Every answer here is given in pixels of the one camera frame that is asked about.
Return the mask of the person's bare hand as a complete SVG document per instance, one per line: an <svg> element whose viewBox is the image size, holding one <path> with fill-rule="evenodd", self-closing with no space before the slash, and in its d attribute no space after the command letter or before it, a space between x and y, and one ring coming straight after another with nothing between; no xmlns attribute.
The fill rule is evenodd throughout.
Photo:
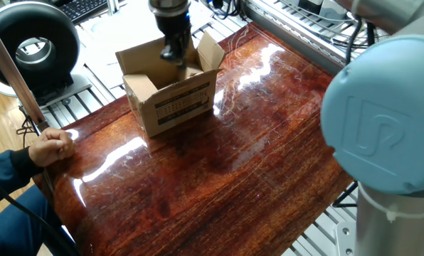
<svg viewBox="0 0 424 256"><path fill-rule="evenodd" d="M38 167L71 157L75 153L75 142L71 134L62 129L49 127L28 148L32 162Z"/></svg>

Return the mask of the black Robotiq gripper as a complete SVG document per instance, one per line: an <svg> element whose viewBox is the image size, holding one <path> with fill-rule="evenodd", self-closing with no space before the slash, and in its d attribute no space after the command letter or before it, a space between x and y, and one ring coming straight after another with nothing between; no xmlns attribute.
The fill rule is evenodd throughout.
<svg viewBox="0 0 424 256"><path fill-rule="evenodd" d="M188 53L191 38L190 13L183 12L177 16L156 16L158 29L164 34L165 47L161 51L160 57L171 63L179 62L179 49L181 64L178 66L178 79L184 80L186 77L186 56ZM179 47L171 42L175 36L181 36Z"/></svg>

